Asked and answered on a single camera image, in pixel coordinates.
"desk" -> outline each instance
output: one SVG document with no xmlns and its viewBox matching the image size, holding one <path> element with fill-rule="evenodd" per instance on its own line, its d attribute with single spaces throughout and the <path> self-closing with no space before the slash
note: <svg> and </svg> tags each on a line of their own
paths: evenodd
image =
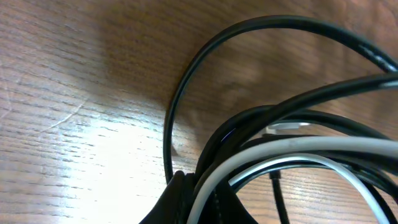
<svg viewBox="0 0 398 224">
<path fill-rule="evenodd" d="M 224 28 L 263 15 L 310 16 L 364 35 L 397 58 L 397 12 L 393 0 L 2 0 L 0 222 L 139 222 L 165 188 L 162 133 L 174 89 L 199 48 Z M 174 169 L 193 172 L 213 131 L 242 110 L 379 72 L 315 34 L 239 35 L 204 61 L 187 89 L 174 128 Z M 396 91 L 315 109 L 398 138 Z M 314 126 L 300 132 L 313 130 L 338 134 Z M 331 171 L 282 175 L 292 223 L 376 221 Z M 238 195 L 259 222 L 279 222 L 267 177 Z"/>
</svg>

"white cable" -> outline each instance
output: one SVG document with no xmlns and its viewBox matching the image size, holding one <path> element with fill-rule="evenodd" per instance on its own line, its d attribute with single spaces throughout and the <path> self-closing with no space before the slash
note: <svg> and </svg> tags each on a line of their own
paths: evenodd
<svg viewBox="0 0 398 224">
<path fill-rule="evenodd" d="M 230 157 L 209 175 L 193 203 L 187 223 L 198 223 L 201 211 L 213 189 L 222 178 L 239 166 L 266 156 L 320 149 L 368 152 L 398 159 L 398 142 L 383 139 L 314 136 L 282 139 L 259 144 Z"/>
<path fill-rule="evenodd" d="M 290 161 L 310 161 L 317 162 L 323 164 L 327 167 L 330 167 L 334 171 L 336 171 L 340 176 L 346 179 L 352 186 L 361 193 L 364 197 L 365 201 L 368 203 L 369 207 L 375 214 L 379 223 L 389 223 L 386 217 L 386 214 L 383 212 L 377 200 L 373 197 L 372 193 L 368 190 L 368 188 L 348 169 L 344 168 L 338 162 L 335 162 L 331 159 L 325 158 L 323 156 L 318 156 L 314 154 L 308 153 L 294 153 L 288 154 L 284 156 L 274 157 L 272 159 L 268 159 L 264 162 L 260 162 L 256 165 L 253 165 L 246 170 L 240 172 L 238 175 L 234 176 L 231 180 L 229 180 L 229 184 L 233 185 L 241 179 L 247 177 L 248 175 L 254 173 L 257 170 L 261 170 L 263 168 L 279 164 L 282 162 L 290 162 Z"/>
</svg>

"black cable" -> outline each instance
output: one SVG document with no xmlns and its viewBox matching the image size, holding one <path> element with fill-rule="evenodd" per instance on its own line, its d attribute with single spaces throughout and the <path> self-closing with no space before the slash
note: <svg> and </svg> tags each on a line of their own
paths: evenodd
<svg viewBox="0 0 398 224">
<path fill-rule="evenodd" d="M 193 60 L 190 62 L 189 66 L 184 72 L 183 77 L 178 84 L 177 90 L 172 98 L 172 101 L 170 102 L 170 107 L 165 117 L 163 145 L 164 168 L 167 183 L 173 176 L 171 144 L 175 112 L 180 98 L 183 95 L 184 89 L 186 88 L 194 71 L 197 69 L 199 64 L 201 64 L 204 58 L 224 41 L 244 32 L 266 28 L 299 29 L 312 32 L 314 34 L 323 35 L 353 49 L 357 53 L 361 54 L 363 57 L 370 60 L 372 63 L 376 64 L 385 72 L 393 72 L 396 71 L 398 68 L 398 64 L 396 64 L 396 62 L 393 61 L 390 56 L 379 50 L 375 45 L 368 42 L 367 40 L 357 36 L 354 33 L 351 33 L 348 30 L 339 28 L 326 22 L 317 21 L 315 19 L 302 16 L 264 16 L 249 19 L 232 25 L 229 28 L 221 31 L 211 40 L 209 40 L 199 50 L 196 56 L 194 56 Z"/>
<path fill-rule="evenodd" d="M 228 152 L 238 148 L 243 142 L 247 141 L 253 134 L 260 131 L 263 127 L 276 122 L 278 119 L 293 114 L 296 111 L 300 111 L 306 107 L 313 106 L 319 103 L 323 103 L 328 100 L 335 98 L 365 93 L 373 90 L 380 90 L 383 88 L 390 88 L 389 83 L 394 83 L 398 80 L 397 73 L 389 73 L 387 75 L 375 75 L 364 78 L 356 78 L 344 82 L 339 82 L 331 85 L 327 85 L 321 88 L 317 88 L 301 95 L 295 96 L 289 100 L 282 102 L 281 104 L 271 108 L 264 116 L 258 119 L 254 119 L 248 125 L 242 129 L 237 130 L 229 135 L 229 138 L 220 147 L 220 151 L 217 154 L 216 161 L 203 173 L 198 183 L 195 186 L 193 198 L 196 198 L 197 193 L 202 187 L 208 176 L 225 160 L 229 157 Z M 397 164 L 396 160 L 391 159 L 392 164 Z"/>
<path fill-rule="evenodd" d="M 229 120 L 225 121 L 209 138 L 206 143 L 205 148 L 200 154 L 197 168 L 195 171 L 195 178 L 198 180 L 200 178 L 200 174 L 204 173 L 204 171 L 211 165 L 214 161 L 218 149 L 222 146 L 222 144 L 227 140 L 229 135 L 239 129 L 252 120 L 256 119 L 264 114 L 272 108 L 274 105 L 264 105 L 257 106 L 255 108 L 250 108 L 248 110 L 242 111 L 237 115 L 233 116 Z M 362 137 L 371 137 L 371 138 L 379 138 L 379 139 L 389 139 L 387 136 L 382 133 L 367 127 L 361 123 L 355 122 L 351 119 L 338 116 L 335 114 L 324 113 L 321 111 L 313 111 L 313 110 L 303 110 L 298 113 L 289 115 L 286 118 L 278 120 L 273 123 L 311 123 L 311 124 L 319 124 L 324 127 L 333 129 L 335 131 L 339 131 L 341 133 L 347 134 L 349 136 L 362 136 Z"/>
<path fill-rule="evenodd" d="M 278 211 L 279 219 L 281 223 L 289 224 L 289 217 L 287 216 L 287 210 L 284 202 L 284 197 L 282 195 L 282 189 L 280 187 L 279 179 L 280 172 L 274 171 L 269 174 L 269 178 L 272 181 L 272 189 L 274 191 L 274 198 L 276 209 Z"/>
</svg>

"wooden table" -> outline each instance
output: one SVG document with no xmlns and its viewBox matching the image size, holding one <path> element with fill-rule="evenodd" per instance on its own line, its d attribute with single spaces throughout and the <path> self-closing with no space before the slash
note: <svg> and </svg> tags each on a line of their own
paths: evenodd
<svg viewBox="0 0 398 224">
<path fill-rule="evenodd" d="M 188 62 L 222 29 L 295 14 L 334 22 L 398 57 L 393 0 L 0 1 L 0 222 L 138 223 L 165 188 L 165 110 Z M 352 50 L 297 30 L 260 30 L 216 49 L 188 87 L 174 128 L 174 168 L 193 172 L 212 132 L 247 108 L 381 71 Z M 398 138 L 395 91 L 316 109 Z M 337 134 L 312 127 L 301 133 Z M 331 171 L 287 170 L 292 223 L 375 222 Z M 271 183 L 238 193 L 277 223 Z M 398 206 L 386 200 L 398 215 Z"/>
</svg>

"cable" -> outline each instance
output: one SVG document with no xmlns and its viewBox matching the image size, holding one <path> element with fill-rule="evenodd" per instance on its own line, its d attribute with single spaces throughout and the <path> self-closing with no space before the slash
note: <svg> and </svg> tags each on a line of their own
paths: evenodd
<svg viewBox="0 0 398 224">
<path fill-rule="evenodd" d="M 285 100 L 268 110 L 265 115 L 249 122 L 244 129 L 240 129 L 231 133 L 229 138 L 219 149 L 219 153 L 216 158 L 217 164 L 222 163 L 229 157 L 229 154 L 227 153 L 228 151 L 238 148 L 240 145 L 242 145 L 242 143 L 247 141 L 262 128 L 276 122 L 281 118 L 284 118 L 304 108 L 343 96 L 365 93 L 372 90 L 380 90 L 386 87 L 395 88 L 396 86 L 391 86 L 390 83 L 396 83 L 397 80 L 398 73 L 356 78 L 353 80 L 323 86 Z"/>
<path fill-rule="evenodd" d="M 246 176 L 244 178 L 249 177 L 252 180 L 251 176 L 253 176 L 253 174 L 255 174 L 257 171 L 269 169 L 269 166 L 265 166 L 265 164 L 267 164 L 266 161 L 260 162 L 256 165 L 253 165 L 252 167 L 242 171 L 238 175 L 245 174 Z M 279 217 L 280 217 L 281 223 L 288 223 L 289 220 L 287 219 L 287 212 L 286 212 L 286 208 L 285 208 L 284 201 L 283 201 L 282 191 L 281 191 L 280 185 L 279 185 L 280 176 L 272 176 L 272 174 L 274 174 L 274 173 L 276 173 L 276 172 L 273 171 L 270 173 L 270 178 L 272 179 L 272 186 L 274 189 L 274 197 L 275 197 Z M 232 184 L 233 182 L 234 182 L 234 180 L 231 179 L 229 181 L 229 184 Z M 384 212 L 384 214 L 386 214 L 388 222 L 389 223 L 397 223 L 397 220 L 396 220 L 393 212 L 391 211 L 390 207 L 388 206 L 386 201 L 383 199 L 383 197 L 379 194 L 379 192 L 371 184 L 367 183 L 366 181 L 362 180 L 361 182 L 369 190 L 370 194 L 373 195 L 373 197 L 375 198 L 377 203 L 380 205 L 382 211 Z"/>
<path fill-rule="evenodd" d="M 196 179 L 200 178 L 200 174 L 204 173 L 204 171 L 211 165 L 214 161 L 218 149 L 222 145 L 229 134 L 232 131 L 237 130 L 238 128 L 242 128 L 245 124 L 247 124 L 250 120 L 256 119 L 263 114 L 267 113 L 267 110 L 272 108 L 274 105 L 264 105 L 257 106 L 255 108 L 251 108 L 245 111 L 238 113 L 233 116 L 226 122 L 224 122 L 210 137 L 208 142 L 206 143 L 205 148 L 200 154 L 197 168 L 195 171 Z M 311 123 L 311 124 L 319 124 L 324 127 L 333 129 L 335 131 L 339 131 L 341 133 L 347 134 L 349 136 L 362 136 L 362 137 L 370 137 L 370 138 L 379 138 L 379 139 L 389 139 L 387 136 L 382 133 L 367 127 L 361 123 L 355 122 L 351 119 L 338 116 L 335 114 L 324 113 L 321 111 L 313 111 L 313 110 L 303 110 L 298 113 L 292 114 L 284 119 L 278 120 L 272 124 L 278 123 Z"/>
<path fill-rule="evenodd" d="M 196 224 L 198 222 L 198 219 L 200 217 L 201 211 L 203 209 L 203 206 L 205 205 L 207 198 L 213 191 L 213 189 L 217 186 L 218 182 L 225 177 L 230 170 L 233 170 L 234 168 L 237 168 L 239 165 L 245 163 L 245 162 L 250 162 L 254 159 L 256 159 L 256 156 L 259 155 L 258 152 L 261 153 L 260 156 L 266 156 L 268 153 L 268 149 L 259 151 L 257 150 L 258 147 L 252 147 L 250 149 L 247 149 L 246 151 L 240 152 L 238 155 L 235 155 L 222 163 L 217 169 L 211 173 L 209 178 L 206 180 L 205 184 L 203 187 L 200 189 L 198 196 L 195 199 L 195 202 L 193 203 L 191 212 L 188 217 L 188 224 Z M 274 164 L 278 164 L 281 162 L 288 162 L 288 161 L 312 161 L 312 162 L 318 162 L 321 163 L 325 166 L 331 167 L 333 170 L 335 170 L 337 173 L 339 173 L 340 176 L 344 177 L 347 181 L 349 181 L 364 197 L 365 201 L 369 204 L 371 207 L 371 210 L 375 214 L 377 220 L 380 223 L 388 223 L 388 219 L 384 212 L 382 211 L 381 207 L 377 203 L 376 199 L 372 196 L 370 191 L 366 188 L 366 186 L 357 178 L 355 177 L 354 174 L 352 174 L 349 170 L 345 169 L 343 166 L 341 166 L 339 163 L 327 159 L 322 156 L 318 155 L 313 155 L 313 154 L 290 154 L 290 155 L 284 155 L 284 156 L 279 156 L 275 157 L 272 159 L 269 159 L 267 161 L 264 161 L 261 163 L 261 168 L 263 167 L 268 167 Z M 231 179 L 232 182 L 235 180 L 240 179 L 242 176 L 245 176 L 247 173 L 252 172 L 254 170 L 258 169 L 258 167 L 252 168 L 250 167 L 249 170 L 245 170 L 244 172 L 240 173 L 237 177 L 234 177 Z"/>
<path fill-rule="evenodd" d="M 302 137 L 272 141 L 251 147 L 250 149 L 246 149 L 243 152 L 235 154 L 219 166 L 217 164 L 212 164 L 196 184 L 193 193 L 193 200 L 196 202 L 198 194 L 204 187 L 210 188 L 211 190 L 214 189 L 215 185 L 213 184 L 217 183 L 217 181 L 214 183 L 215 178 L 218 179 L 220 176 L 224 177 L 228 175 L 231 170 L 234 170 L 247 162 L 277 154 L 316 151 L 319 149 L 345 149 L 347 151 L 369 152 L 375 155 L 379 154 L 395 159 L 398 158 L 398 143 L 389 140 L 360 137 Z"/>
<path fill-rule="evenodd" d="M 259 139 L 253 139 L 251 141 L 246 142 L 243 146 L 239 148 L 239 151 L 243 151 L 249 147 L 254 147 L 258 146 L 260 144 L 264 144 L 270 141 L 276 141 L 280 139 L 287 139 L 287 138 L 297 138 L 297 137 L 305 137 L 305 136 L 293 136 L 293 135 L 276 135 L 276 136 L 265 136 L 263 138 Z M 322 150 L 317 150 L 317 151 L 311 151 L 312 154 L 317 154 L 319 156 L 327 157 L 329 159 L 333 159 L 336 162 L 339 162 L 341 165 L 345 166 L 347 169 L 349 169 L 351 172 L 353 172 L 358 178 L 360 178 L 363 181 L 369 182 L 372 185 L 375 185 L 379 189 L 385 191 L 389 195 L 392 196 L 392 198 L 397 202 L 398 204 L 398 186 L 397 184 L 388 176 L 386 175 L 381 169 L 384 168 L 383 164 L 380 162 L 374 163 L 372 161 L 367 161 L 364 159 L 359 159 L 358 155 L 350 156 L 350 155 L 345 155 L 344 151 L 322 151 Z M 240 173 L 242 170 L 247 169 L 250 166 L 253 166 L 254 164 L 257 164 L 258 162 L 261 162 L 262 160 L 254 161 L 254 162 L 249 162 L 243 166 L 238 167 L 237 169 L 233 170 L 231 173 L 229 173 L 228 177 L 232 178 L 236 174 Z M 277 166 L 272 166 L 269 167 L 266 170 L 259 170 L 256 172 L 255 176 L 259 175 L 264 175 L 268 172 L 275 172 L 279 171 L 281 169 L 290 169 L 293 167 L 298 167 L 301 165 L 303 167 L 318 167 L 319 165 L 317 164 L 311 164 L 308 162 L 290 162 L 286 164 L 278 164 Z M 255 177 L 246 177 L 248 181 L 252 180 Z"/>
<path fill-rule="evenodd" d="M 278 211 L 279 220 L 281 223 L 289 224 L 289 217 L 287 216 L 286 206 L 282 195 L 282 189 L 280 188 L 279 183 L 280 172 L 271 172 L 269 174 L 269 178 L 272 181 L 272 190 L 274 191 L 275 204 Z"/>
<path fill-rule="evenodd" d="M 367 182 L 371 185 L 376 186 L 377 188 L 387 192 L 388 190 L 379 183 L 379 180 L 375 180 L 375 176 L 373 175 L 366 175 L 366 173 L 360 173 L 358 171 L 355 171 L 352 169 L 351 166 L 348 166 L 347 164 L 341 164 L 345 168 L 347 168 L 350 172 L 355 174 L 356 177 L 358 177 L 360 180 L 363 182 Z M 248 184 L 250 181 L 254 180 L 255 178 L 268 174 L 272 171 L 278 171 L 278 170 L 284 170 L 284 169 L 294 169 L 294 168 L 318 168 L 318 169 L 330 169 L 329 167 L 323 166 L 321 164 L 317 164 L 314 162 L 284 162 L 282 164 L 277 164 L 273 165 L 270 167 L 267 167 L 266 169 L 261 169 L 252 175 L 246 176 L 245 178 L 239 180 L 235 184 L 231 185 L 232 189 L 235 192 L 238 192 L 240 189 L 242 189 L 246 184 Z"/>
<path fill-rule="evenodd" d="M 339 28 L 326 22 L 320 22 L 315 19 L 302 16 L 263 16 L 232 25 L 229 28 L 221 31 L 219 34 L 215 35 L 199 50 L 196 56 L 194 56 L 189 66 L 185 70 L 172 101 L 170 102 L 170 107 L 165 117 L 163 144 L 165 176 L 167 183 L 173 176 L 171 144 L 175 113 L 180 98 L 182 97 L 183 92 L 187 87 L 194 71 L 212 50 L 217 48 L 217 46 L 221 45 L 226 40 L 238 34 L 266 28 L 299 29 L 313 32 L 314 34 L 323 35 L 353 49 L 363 57 L 370 60 L 372 63 L 376 64 L 385 72 L 394 72 L 397 71 L 398 68 L 398 64 L 391 59 L 390 56 L 379 50 L 375 45 L 363 39 L 362 37 L 359 37 L 348 30 Z"/>
</svg>

